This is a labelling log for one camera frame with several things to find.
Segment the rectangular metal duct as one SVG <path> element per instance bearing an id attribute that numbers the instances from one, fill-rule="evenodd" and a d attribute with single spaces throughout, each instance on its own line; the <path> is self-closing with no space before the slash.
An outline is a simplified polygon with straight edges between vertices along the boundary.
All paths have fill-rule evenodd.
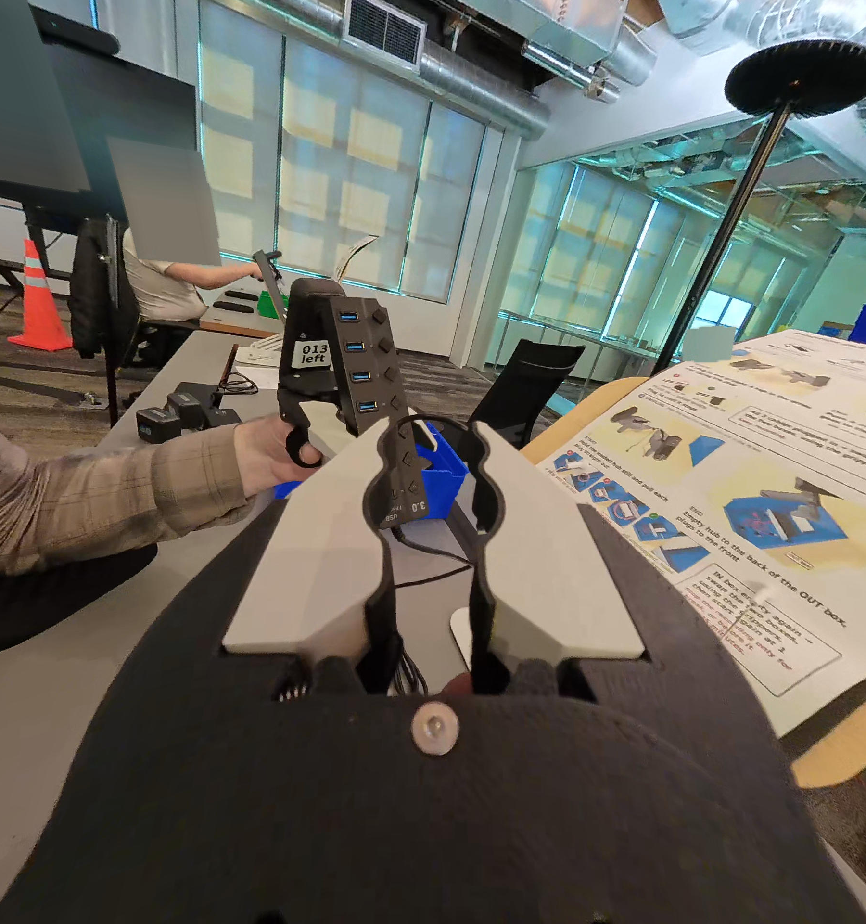
<path id="1" fill-rule="evenodd" d="M 647 81 L 657 52 L 626 20 L 626 1 L 469 1 L 475 13 L 523 39 L 522 55 L 569 83 L 599 67 L 631 86 Z"/>

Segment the silver insulated duct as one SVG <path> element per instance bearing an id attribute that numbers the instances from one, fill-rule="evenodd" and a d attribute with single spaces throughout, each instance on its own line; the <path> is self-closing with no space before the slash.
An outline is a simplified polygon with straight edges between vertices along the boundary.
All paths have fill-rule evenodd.
<path id="1" fill-rule="evenodd" d="M 660 1 L 670 32 L 709 54 L 736 40 L 756 50 L 792 40 L 848 40 L 866 47 L 866 1 Z M 866 98 L 857 104 L 866 128 Z"/>

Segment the person's left forearm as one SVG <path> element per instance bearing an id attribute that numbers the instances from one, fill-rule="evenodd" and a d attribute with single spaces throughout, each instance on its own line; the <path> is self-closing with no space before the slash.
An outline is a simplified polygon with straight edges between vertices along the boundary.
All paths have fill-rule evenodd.
<path id="1" fill-rule="evenodd" d="M 33 461 L 0 433 L 0 575 L 139 549 L 242 519 L 236 425 L 108 455 Z"/>

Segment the black jacket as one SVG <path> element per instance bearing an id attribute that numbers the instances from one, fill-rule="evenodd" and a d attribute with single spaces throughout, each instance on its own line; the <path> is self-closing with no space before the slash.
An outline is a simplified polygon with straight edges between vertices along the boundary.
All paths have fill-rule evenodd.
<path id="1" fill-rule="evenodd" d="M 141 323 L 139 303 L 124 263 L 123 237 L 123 233 L 118 234 L 117 300 L 114 302 L 105 260 L 106 223 L 88 219 L 80 226 L 68 297 L 73 349 L 81 358 L 92 359 L 104 352 L 105 346 L 111 345 L 111 356 L 117 368 L 133 363 Z"/>

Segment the window with roller blinds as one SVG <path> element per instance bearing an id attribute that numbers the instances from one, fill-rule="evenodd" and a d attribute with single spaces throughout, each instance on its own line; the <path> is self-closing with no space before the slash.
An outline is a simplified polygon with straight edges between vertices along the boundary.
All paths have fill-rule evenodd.
<path id="1" fill-rule="evenodd" d="M 764 172 L 692 327 L 731 327 L 738 340 L 771 333 L 838 274 L 866 299 L 866 182 L 779 183 L 832 166 L 812 155 Z M 581 332 L 663 345 L 735 184 L 731 174 L 675 187 L 666 178 L 601 167 L 600 158 L 535 170 L 487 362 L 504 362 L 523 337 L 561 343 Z"/>
<path id="2" fill-rule="evenodd" d="M 198 6 L 200 137 L 219 250 L 446 303 L 485 127 L 215 2 Z"/>

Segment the white air vent grille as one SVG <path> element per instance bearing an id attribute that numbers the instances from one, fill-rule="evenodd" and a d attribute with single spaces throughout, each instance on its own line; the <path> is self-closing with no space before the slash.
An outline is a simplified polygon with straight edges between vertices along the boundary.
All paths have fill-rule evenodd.
<path id="1" fill-rule="evenodd" d="M 343 42 L 398 70 L 417 74 L 427 24 L 382 1 L 345 1 Z"/>

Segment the printed instruction sheet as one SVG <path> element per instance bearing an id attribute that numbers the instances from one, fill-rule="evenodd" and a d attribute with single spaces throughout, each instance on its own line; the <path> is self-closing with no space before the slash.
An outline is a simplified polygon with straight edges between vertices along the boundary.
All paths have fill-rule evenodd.
<path id="1" fill-rule="evenodd" d="M 693 605 L 778 735 L 866 680 L 866 345 L 683 362 L 539 467 Z"/>

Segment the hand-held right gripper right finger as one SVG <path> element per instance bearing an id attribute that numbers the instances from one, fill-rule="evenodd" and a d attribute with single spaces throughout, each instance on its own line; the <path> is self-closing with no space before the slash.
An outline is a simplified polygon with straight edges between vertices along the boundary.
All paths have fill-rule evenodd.
<path id="1" fill-rule="evenodd" d="M 490 426 L 467 436 L 473 691 L 502 692 L 529 661 L 640 660 L 645 644 L 578 507 Z"/>

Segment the black office chair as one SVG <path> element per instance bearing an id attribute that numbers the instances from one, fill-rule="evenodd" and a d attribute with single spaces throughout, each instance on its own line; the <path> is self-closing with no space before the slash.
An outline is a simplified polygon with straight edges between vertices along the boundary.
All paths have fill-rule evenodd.
<path id="1" fill-rule="evenodd" d="M 466 426 L 488 425 L 517 450 L 532 439 L 535 422 L 585 348 L 521 339 Z"/>

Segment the orange traffic cone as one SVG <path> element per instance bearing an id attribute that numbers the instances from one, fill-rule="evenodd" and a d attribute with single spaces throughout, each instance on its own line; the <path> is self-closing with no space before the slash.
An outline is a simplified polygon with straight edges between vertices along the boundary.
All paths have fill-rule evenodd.
<path id="1" fill-rule="evenodd" d="M 10 344 L 46 352 L 71 349 L 73 341 L 62 324 L 35 243 L 25 240 L 23 331 Z"/>

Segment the black floor lamp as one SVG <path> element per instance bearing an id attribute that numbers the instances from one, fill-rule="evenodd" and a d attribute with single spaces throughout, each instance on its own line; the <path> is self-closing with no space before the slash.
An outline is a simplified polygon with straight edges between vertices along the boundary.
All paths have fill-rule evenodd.
<path id="1" fill-rule="evenodd" d="M 866 47 L 848 40 L 786 41 L 740 61 L 729 72 L 724 91 L 737 110 L 762 116 L 764 123 L 652 375 L 666 371 L 674 360 L 788 121 L 830 115 L 866 98 Z"/>

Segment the black battery charger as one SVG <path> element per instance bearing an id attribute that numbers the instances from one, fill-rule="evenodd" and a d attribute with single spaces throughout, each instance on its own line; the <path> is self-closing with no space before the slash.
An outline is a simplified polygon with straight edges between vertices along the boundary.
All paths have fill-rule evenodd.
<path id="1" fill-rule="evenodd" d="M 182 431 L 202 432 L 241 424 L 236 411 L 220 406 L 221 398 L 215 385 L 180 383 L 167 396 L 166 408 L 173 412 Z"/>

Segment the large black monitor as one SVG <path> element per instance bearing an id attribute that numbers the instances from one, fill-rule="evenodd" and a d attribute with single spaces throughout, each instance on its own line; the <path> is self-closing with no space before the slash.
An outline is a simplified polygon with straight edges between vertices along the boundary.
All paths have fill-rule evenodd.
<path id="1" fill-rule="evenodd" d="M 196 147 L 195 92 L 120 55 L 109 57 L 44 40 L 81 153 L 89 188 L 41 190 L 32 207 L 68 221 L 113 215 L 128 222 L 108 139 L 185 150 Z"/>

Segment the black webcam bar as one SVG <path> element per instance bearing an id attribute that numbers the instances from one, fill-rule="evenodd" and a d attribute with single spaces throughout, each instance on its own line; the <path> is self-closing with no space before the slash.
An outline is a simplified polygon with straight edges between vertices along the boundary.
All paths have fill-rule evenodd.
<path id="1" fill-rule="evenodd" d="M 38 32 L 44 40 L 63 43 L 109 57 L 116 57 L 121 50 L 120 42 L 109 32 L 52 13 L 42 7 L 30 6 L 30 10 Z"/>

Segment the black switched usb hub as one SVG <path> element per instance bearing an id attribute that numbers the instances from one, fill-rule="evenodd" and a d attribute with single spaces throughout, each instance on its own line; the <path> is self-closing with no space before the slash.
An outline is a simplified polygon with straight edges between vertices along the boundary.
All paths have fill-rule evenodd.
<path id="1" fill-rule="evenodd" d="M 349 433 L 361 435 L 379 421 L 393 429 L 386 444 L 392 499 L 383 527 L 401 527 L 429 512 L 420 456 L 409 416 L 389 316 L 375 299 L 326 295 L 318 317 L 329 343 L 340 417 Z"/>

